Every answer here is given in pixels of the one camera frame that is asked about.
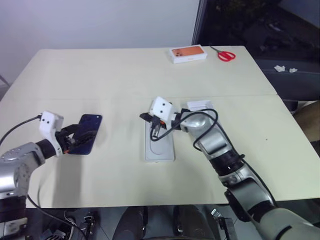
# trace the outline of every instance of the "orange phone box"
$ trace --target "orange phone box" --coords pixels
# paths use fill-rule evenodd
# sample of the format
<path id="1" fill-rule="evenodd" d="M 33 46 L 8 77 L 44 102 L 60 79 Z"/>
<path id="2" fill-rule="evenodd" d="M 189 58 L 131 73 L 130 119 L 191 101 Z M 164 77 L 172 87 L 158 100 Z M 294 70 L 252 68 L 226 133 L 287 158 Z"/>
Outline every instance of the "orange phone box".
<path id="1" fill-rule="evenodd" d="M 207 53 L 201 45 L 184 46 L 169 49 L 169 55 L 174 64 L 185 63 L 207 58 Z"/>

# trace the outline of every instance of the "robotic arm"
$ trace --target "robotic arm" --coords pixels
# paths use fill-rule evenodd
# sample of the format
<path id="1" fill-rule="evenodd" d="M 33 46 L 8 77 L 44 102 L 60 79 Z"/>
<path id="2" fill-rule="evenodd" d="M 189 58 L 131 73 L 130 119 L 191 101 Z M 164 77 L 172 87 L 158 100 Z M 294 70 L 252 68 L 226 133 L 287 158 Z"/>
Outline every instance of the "robotic arm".
<path id="1" fill-rule="evenodd" d="M 223 128 L 203 111 L 182 109 L 175 112 L 172 104 L 157 97 L 149 113 L 140 115 L 151 122 L 150 139 L 158 141 L 159 128 L 189 133 L 196 145 L 227 187 L 226 196 L 232 210 L 243 222 L 251 221 L 266 240 L 318 240 L 320 229 L 285 208 L 278 208 L 267 186 L 258 174 L 239 155 Z"/>
<path id="2" fill-rule="evenodd" d="M 47 111 L 39 118 L 39 129 L 45 139 L 11 149 L 0 157 L 0 239 L 12 239 L 27 226 L 26 198 L 33 171 L 46 159 L 78 148 L 97 134 L 96 131 L 89 131 L 74 140 L 69 135 L 74 134 L 80 125 L 61 129 L 63 117 Z"/>

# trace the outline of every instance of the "beige table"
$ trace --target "beige table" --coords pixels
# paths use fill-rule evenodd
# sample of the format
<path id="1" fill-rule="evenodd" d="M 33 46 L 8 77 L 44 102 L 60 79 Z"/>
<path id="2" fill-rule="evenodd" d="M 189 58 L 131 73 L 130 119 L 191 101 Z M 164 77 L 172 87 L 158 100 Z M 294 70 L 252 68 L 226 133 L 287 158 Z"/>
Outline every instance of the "beige table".
<path id="1" fill-rule="evenodd" d="M 226 203 L 225 188 L 187 134 L 174 132 L 174 162 L 144 162 L 139 114 L 158 95 L 177 108 L 211 100 L 276 200 L 320 196 L 318 156 L 246 49 L 223 47 L 237 55 L 229 63 L 206 49 L 206 60 L 177 65 L 164 48 L 40 51 L 0 102 L 0 135 L 43 110 L 63 115 L 64 126 L 85 113 L 103 121 L 90 155 L 52 157 L 34 172 L 31 197 L 48 208 Z M 40 139 L 32 122 L 0 152 Z"/>

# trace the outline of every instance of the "floor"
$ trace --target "floor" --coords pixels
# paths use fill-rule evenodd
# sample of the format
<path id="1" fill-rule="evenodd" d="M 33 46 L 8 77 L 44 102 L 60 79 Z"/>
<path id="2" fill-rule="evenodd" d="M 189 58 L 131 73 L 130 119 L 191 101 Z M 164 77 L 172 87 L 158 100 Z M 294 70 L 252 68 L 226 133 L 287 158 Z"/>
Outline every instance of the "floor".
<path id="1" fill-rule="evenodd" d="M 279 202 L 280 207 L 285 207 L 297 213 L 301 217 L 307 219 L 311 223 L 320 222 L 320 204 L 314 200 L 296 200 L 296 201 L 283 201 Z M 148 208 L 149 221 L 146 229 L 145 239 L 159 236 L 173 236 L 172 230 L 172 205 L 169 206 L 150 206 Z M 237 219 L 234 212 L 229 205 L 197 205 L 198 209 L 202 212 L 213 229 L 213 233 L 217 240 L 224 240 L 225 234 L 223 230 L 215 232 L 218 228 L 216 222 L 210 215 L 212 209 L 216 208 L 225 218 L 232 218 L 234 223 L 235 232 L 239 240 L 262 240 L 254 225 L 251 222 L 241 222 Z M 118 221 L 126 207 L 101 207 L 101 208 L 79 208 L 68 209 L 67 215 L 74 216 L 76 223 L 79 224 L 83 221 L 84 216 L 88 212 L 96 211 L 99 215 L 98 224 L 95 227 L 92 240 L 111 240 Z M 63 210 L 50 210 L 52 214 L 63 218 Z M 33 236 L 33 239 L 40 239 L 40 234 L 43 233 L 48 226 L 51 230 L 55 230 L 60 224 L 47 216 L 42 215 L 37 209 L 28 209 L 27 214 L 29 217 L 28 232 Z M 72 240 L 80 240 L 78 232 L 72 237 Z"/>

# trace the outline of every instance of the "white wall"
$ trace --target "white wall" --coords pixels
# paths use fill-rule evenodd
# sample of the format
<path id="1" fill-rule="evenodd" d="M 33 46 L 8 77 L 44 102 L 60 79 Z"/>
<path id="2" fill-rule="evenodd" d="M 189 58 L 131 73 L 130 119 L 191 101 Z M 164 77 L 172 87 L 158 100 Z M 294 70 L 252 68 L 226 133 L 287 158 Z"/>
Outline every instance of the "white wall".
<path id="1" fill-rule="evenodd" d="M 283 0 L 279 6 L 320 28 L 320 0 Z"/>
<path id="2" fill-rule="evenodd" d="M 199 0 L 0 0 L 0 74 L 12 83 L 39 49 L 192 43 Z"/>

